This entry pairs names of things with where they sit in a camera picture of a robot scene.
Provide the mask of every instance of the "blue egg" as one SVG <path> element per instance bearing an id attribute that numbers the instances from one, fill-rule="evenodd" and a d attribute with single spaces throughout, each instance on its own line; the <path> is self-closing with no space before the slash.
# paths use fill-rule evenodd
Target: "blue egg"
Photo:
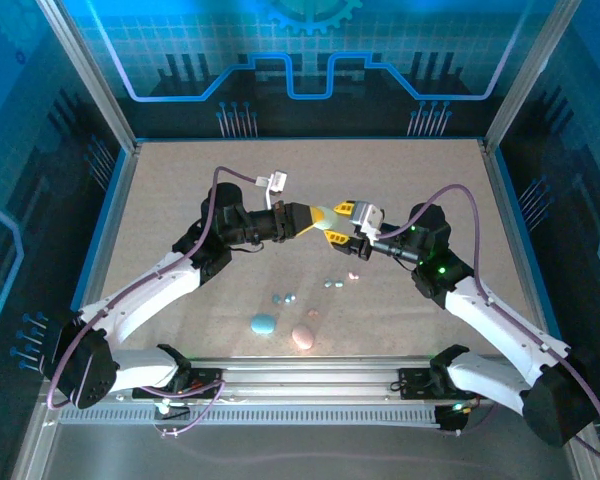
<path id="1" fill-rule="evenodd" d="M 251 330 L 258 335 L 269 335 L 276 329 L 276 319 L 266 313 L 258 313 L 251 319 Z"/>

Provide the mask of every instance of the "pink egg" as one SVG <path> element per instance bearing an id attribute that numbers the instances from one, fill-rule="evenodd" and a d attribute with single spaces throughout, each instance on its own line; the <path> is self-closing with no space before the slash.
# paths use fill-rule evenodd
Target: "pink egg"
<path id="1" fill-rule="evenodd" d="M 309 350 L 313 346 L 313 333 L 306 325 L 296 325 L 291 332 L 291 338 L 302 350 Z"/>

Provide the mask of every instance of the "gear logo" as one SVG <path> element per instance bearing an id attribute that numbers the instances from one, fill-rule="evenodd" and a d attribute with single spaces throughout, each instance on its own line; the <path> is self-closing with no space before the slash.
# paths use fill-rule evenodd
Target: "gear logo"
<path id="1" fill-rule="evenodd" d="M 44 26 L 35 0 L 0 0 L 0 30 L 19 51 L 26 52 Z"/>
<path id="2" fill-rule="evenodd" d="M 362 7 L 362 0 L 271 0 L 267 7 L 269 20 L 278 22 L 280 28 L 313 35 L 326 34 L 329 27 L 340 28 L 343 20 L 351 20 L 354 8 Z"/>

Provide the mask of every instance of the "glass panel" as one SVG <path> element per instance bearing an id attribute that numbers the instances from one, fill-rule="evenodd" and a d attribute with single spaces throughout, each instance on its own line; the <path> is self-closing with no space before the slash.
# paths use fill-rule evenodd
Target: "glass panel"
<path id="1" fill-rule="evenodd" d="M 0 2 L 0 478 L 42 380 L 23 315 L 68 311 L 118 151 L 37 4 Z"/>
<path id="2" fill-rule="evenodd" d="M 600 2 L 582 2 L 502 152 L 560 330 L 600 356 Z"/>
<path id="3" fill-rule="evenodd" d="M 483 135 L 553 3 L 66 1 L 150 138 Z"/>

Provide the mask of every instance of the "beige tabletop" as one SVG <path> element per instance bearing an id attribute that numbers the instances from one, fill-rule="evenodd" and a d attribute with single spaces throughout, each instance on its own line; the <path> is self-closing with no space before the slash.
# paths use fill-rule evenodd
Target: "beige tabletop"
<path id="1" fill-rule="evenodd" d="M 333 207 L 367 200 L 384 208 L 385 220 L 402 224 L 411 208 L 449 183 L 463 183 L 478 202 L 482 225 L 483 280 L 513 308 L 528 315 L 482 157 L 475 140 L 281 140 L 150 143 L 142 147 L 107 274 L 104 293 L 152 267 L 200 217 L 200 203 L 218 165 L 248 176 L 289 174 L 282 199 Z M 233 181 L 223 175 L 221 181 Z M 235 180 L 247 210 L 261 210 L 261 189 Z M 469 204 L 452 192 L 438 202 L 451 224 L 451 248 L 473 258 Z M 359 274 L 351 281 L 348 272 Z M 343 288 L 325 288 L 325 279 Z M 291 305 L 273 294 L 292 292 Z M 316 309 L 317 317 L 307 312 Z M 277 318 L 273 334 L 259 336 L 251 318 Z M 307 325 L 313 348 L 302 352 L 293 327 Z M 459 343 L 496 353 L 475 330 L 423 298 L 408 272 L 374 254 L 369 262 L 332 250 L 312 230 L 284 244 L 267 243 L 258 254 L 233 261 L 201 289 L 180 298 L 136 330 L 124 348 L 168 343 L 191 357 L 433 355 Z"/>

